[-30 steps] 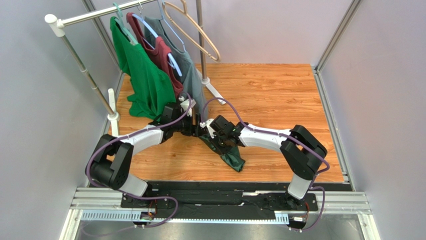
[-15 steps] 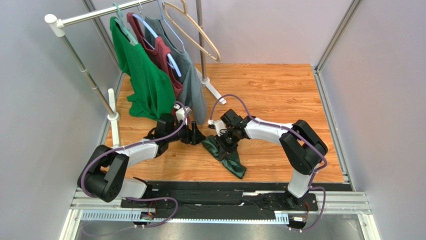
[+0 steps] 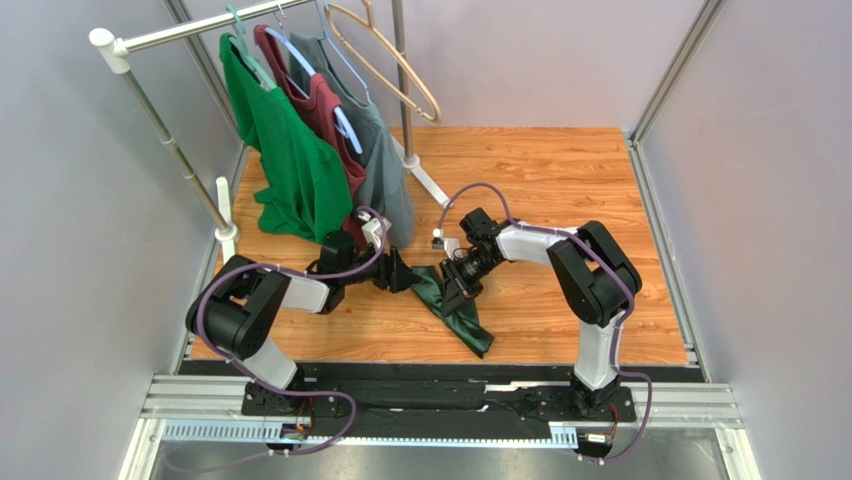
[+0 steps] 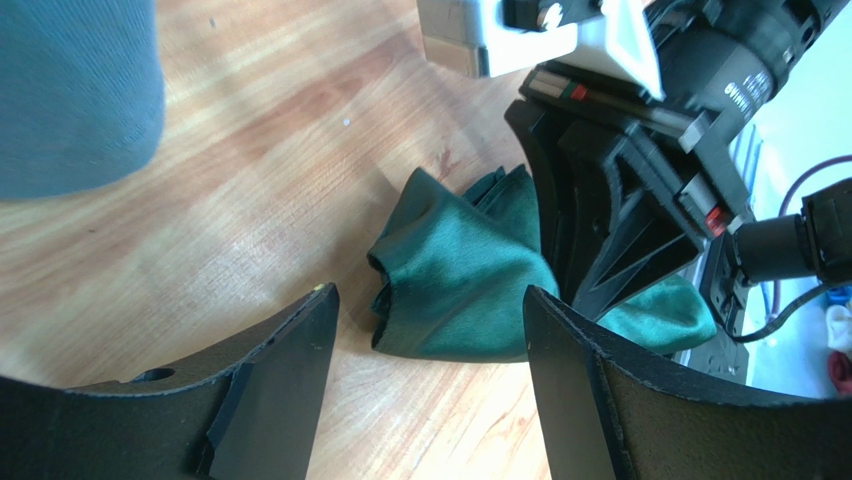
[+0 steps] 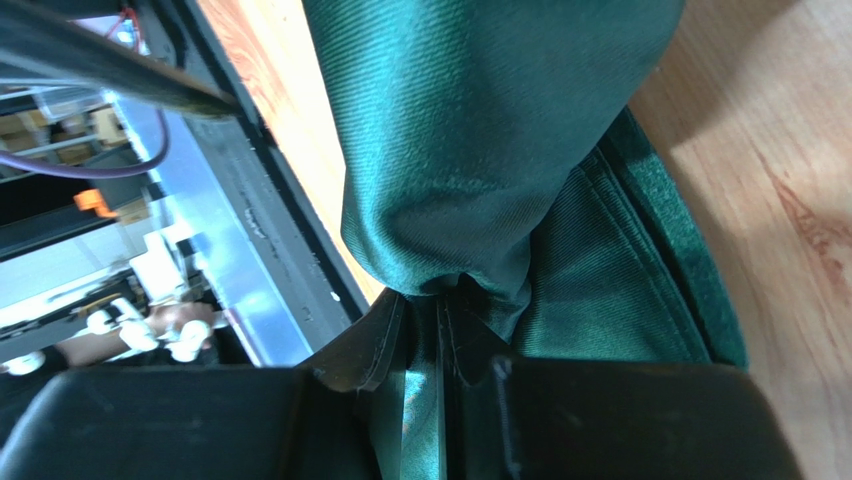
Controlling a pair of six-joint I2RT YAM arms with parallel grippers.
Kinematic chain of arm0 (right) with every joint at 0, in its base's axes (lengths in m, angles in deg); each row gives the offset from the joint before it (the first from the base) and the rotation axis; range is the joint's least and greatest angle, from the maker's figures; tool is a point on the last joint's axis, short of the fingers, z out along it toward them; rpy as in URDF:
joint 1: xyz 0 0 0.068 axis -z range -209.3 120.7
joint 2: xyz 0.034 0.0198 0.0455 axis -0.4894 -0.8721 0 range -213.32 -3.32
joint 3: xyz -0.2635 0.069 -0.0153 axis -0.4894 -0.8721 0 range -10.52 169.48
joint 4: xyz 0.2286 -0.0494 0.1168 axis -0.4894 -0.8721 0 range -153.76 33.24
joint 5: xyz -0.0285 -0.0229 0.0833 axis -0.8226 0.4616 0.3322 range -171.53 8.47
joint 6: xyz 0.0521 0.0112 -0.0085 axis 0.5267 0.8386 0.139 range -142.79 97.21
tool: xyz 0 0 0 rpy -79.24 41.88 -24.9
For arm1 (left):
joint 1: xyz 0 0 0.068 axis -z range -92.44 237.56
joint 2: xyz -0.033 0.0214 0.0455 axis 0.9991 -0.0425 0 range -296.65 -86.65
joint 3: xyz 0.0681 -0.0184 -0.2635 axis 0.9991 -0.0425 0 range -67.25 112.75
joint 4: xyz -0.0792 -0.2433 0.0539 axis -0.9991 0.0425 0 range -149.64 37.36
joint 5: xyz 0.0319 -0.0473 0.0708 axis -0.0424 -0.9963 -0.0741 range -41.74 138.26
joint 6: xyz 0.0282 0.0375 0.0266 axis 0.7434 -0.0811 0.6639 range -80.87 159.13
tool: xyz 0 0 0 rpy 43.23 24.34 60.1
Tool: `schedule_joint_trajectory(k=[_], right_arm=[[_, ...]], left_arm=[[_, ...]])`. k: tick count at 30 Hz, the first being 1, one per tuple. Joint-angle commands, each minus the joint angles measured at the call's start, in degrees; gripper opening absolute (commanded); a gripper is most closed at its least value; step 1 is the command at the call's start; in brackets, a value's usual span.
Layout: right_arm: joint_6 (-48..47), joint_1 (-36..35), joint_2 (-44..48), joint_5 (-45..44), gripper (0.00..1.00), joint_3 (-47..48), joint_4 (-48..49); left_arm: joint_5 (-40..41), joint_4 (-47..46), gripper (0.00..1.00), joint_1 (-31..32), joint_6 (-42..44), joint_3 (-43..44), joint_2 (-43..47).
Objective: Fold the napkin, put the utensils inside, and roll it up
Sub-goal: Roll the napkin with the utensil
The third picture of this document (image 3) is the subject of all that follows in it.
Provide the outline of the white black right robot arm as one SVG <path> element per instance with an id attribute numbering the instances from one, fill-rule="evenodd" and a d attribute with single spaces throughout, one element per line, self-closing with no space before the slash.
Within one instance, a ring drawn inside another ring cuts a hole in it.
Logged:
<path id="1" fill-rule="evenodd" d="M 460 225 L 470 248 L 459 257 L 448 248 L 448 257 L 439 265 L 442 314 L 471 304 L 483 291 L 483 278 L 505 262 L 551 267 L 580 323 L 572 380 L 575 401 L 586 409 L 600 408 L 619 386 L 616 329 L 642 288 L 638 270 L 611 232 L 596 220 L 569 229 L 514 218 L 496 222 L 481 208 Z"/>

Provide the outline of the dark green cloth napkin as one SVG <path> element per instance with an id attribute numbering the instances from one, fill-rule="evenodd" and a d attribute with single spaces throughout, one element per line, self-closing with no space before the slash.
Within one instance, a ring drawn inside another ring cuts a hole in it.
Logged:
<path id="1" fill-rule="evenodd" d="M 414 266 L 413 272 L 420 282 L 411 290 L 419 301 L 479 359 L 490 350 L 495 338 L 482 327 L 474 303 L 468 303 L 449 315 L 442 314 L 444 288 L 442 279 L 434 266 Z"/>

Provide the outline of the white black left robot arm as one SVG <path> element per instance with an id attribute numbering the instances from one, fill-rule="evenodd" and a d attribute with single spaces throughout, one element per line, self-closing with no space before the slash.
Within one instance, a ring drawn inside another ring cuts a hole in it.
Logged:
<path id="1" fill-rule="evenodd" d="M 398 249 L 370 244 L 360 252 L 343 230 L 329 234 L 305 273 L 231 257 L 191 304 L 189 332 L 234 360 L 254 381 L 276 392 L 293 387 L 299 366 L 269 338 L 281 309 L 329 314 L 349 285 L 371 283 L 390 293 L 421 282 Z"/>

